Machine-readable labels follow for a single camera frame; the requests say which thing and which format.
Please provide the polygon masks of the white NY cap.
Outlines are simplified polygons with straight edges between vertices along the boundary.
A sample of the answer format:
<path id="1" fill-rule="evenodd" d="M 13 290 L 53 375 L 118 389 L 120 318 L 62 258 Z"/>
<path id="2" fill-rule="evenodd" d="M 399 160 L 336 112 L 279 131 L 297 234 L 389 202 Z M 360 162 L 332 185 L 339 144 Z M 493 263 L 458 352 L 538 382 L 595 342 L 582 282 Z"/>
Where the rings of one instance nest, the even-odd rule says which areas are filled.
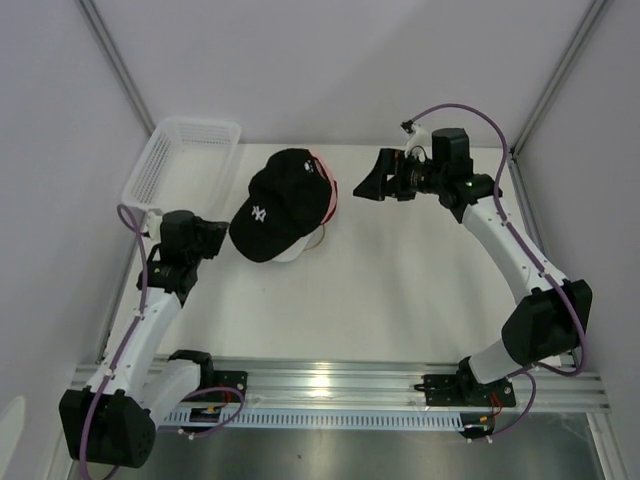
<path id="1" fill-rule="evenodd" d="M 292 246 L 274 257 L 272 261 L 277 263 L 288 263 L 296 260 L 301 254 L 305 253 L 304 248 L 312 233 L 297 240 Z"/>

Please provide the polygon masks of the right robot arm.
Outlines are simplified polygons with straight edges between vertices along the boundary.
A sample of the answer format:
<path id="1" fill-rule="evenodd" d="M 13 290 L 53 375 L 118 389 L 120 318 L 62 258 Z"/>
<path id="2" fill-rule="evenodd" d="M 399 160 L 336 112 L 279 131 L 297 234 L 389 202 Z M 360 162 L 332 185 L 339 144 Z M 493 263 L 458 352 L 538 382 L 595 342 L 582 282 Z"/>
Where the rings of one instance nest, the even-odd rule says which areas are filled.
<path id="1" fill-rule="evenodd" d="M 507 282 L 516 307 L 499 339 L 459 364 L 457 395 L 477 404 L 491 393 L 492 383 L 544 367 L 549 357 L 584 349 L 593 293 L 586 281 L 572 281 L 555 267 L 514 224 L 497 179 L 476 172 L 464 129 L 426 133 L 413 123 L 407 129 L 406 147 L 380 149 L 353 194 L 372 201 L 436 196 Z"/>

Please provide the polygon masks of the black cap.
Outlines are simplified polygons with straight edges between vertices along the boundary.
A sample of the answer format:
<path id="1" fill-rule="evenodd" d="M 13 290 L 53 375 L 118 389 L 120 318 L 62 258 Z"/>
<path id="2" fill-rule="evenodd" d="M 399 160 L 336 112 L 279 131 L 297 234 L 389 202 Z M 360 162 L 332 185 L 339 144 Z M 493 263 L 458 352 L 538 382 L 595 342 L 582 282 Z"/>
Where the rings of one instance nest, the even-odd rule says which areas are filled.
<path id="1" fill-rule="evenodd" d="M 326 226 L 337 206 L 338 184 L 325 162 L 308 149 L 286 148 L 251 178 L 229 236 L 246 259 L 273 262 L 297 240 Z"/>

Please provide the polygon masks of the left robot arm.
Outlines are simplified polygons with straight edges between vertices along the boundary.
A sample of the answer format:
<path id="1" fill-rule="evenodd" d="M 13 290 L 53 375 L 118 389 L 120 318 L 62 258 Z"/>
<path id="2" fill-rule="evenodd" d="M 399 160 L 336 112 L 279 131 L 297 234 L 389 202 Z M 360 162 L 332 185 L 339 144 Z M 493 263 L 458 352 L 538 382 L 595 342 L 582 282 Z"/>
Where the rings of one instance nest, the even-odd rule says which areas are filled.
<path id="1" fill-rule="evenodd" d="M 215 391 L 213 361 L 206 352 L 178 350 L 155 380 L 147 374 L 196 285 L 201 263 L 219 254 L 229 225 L 189 210 L 149 213 L 145 223 L 125 205 L 117 213 L 140 253 L 139 303 L 85 386 L 65 391 L 59 414 L 72 459 L 139 468 L 164 418 L 188 396 L 201 401 Z"/>

